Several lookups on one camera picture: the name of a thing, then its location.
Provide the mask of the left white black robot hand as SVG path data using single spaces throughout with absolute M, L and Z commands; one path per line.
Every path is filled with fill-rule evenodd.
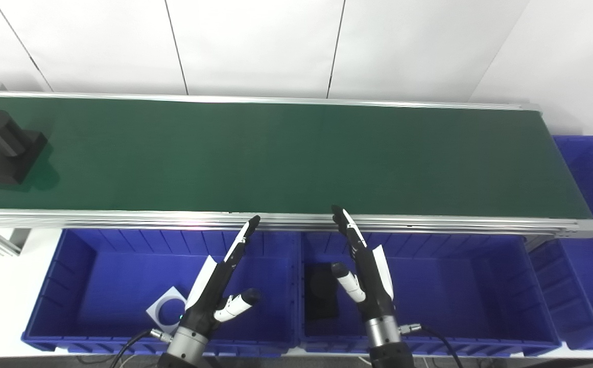
M 210 337 L 221 323 L 236 318 L 261 299 L 260 291 L 255 288 L 223 298 L 233 271 L 244 256 L 246 245 L 259 222 L 260 216 L 255 215 L 244 224 L 221 262 L 207 257 L 188 296 L 185 313 L 179 322 L 181 328 Z

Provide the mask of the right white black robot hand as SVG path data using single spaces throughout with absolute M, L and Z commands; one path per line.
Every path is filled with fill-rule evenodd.
M 355 265 L 353 273 L 343 262 L 332 263 L 332 275 L 355 302 L 364 323 L 394 316 L 393 286 L 387 261 L 384 256 L 376 260 L 376 254 L 383 250 L 382 247 L 368 247 L 359 226 L 344 208 L 333 204 L 331 211 L 338 231 L 347 238 L 348 251 Z

